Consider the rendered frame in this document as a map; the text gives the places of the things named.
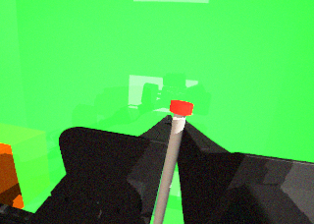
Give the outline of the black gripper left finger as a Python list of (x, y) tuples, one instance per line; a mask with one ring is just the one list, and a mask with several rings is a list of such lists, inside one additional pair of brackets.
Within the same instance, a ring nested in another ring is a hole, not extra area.
[(139, 136), (72, 126), (61, 132), (59, 147), (71, 168), (140, 181), (145, 185), (142, 214), (152, 217), (169, 144), (172, 115)]

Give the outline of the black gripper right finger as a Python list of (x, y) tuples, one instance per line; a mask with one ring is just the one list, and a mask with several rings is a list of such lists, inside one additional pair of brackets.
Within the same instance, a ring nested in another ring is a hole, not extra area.
[(314, 162), (229, 152), (185, 120), (178, 155), (184, 224), (218, 224), (245, 184), (314, 191)]

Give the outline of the white tapered pin with red head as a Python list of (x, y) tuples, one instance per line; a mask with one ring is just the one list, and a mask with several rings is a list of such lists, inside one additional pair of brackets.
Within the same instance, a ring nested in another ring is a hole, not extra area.
[(163, 224), (173, 179), (175, 175), (178, 155), (180, 152), (183, 128), (186, 116), (192, 115), (193, 103), (182, 100), (171, 100), (169, 111), (174, 113), (172, 129), (165, 157), (162, 180), (157, 199), (153, 224)]

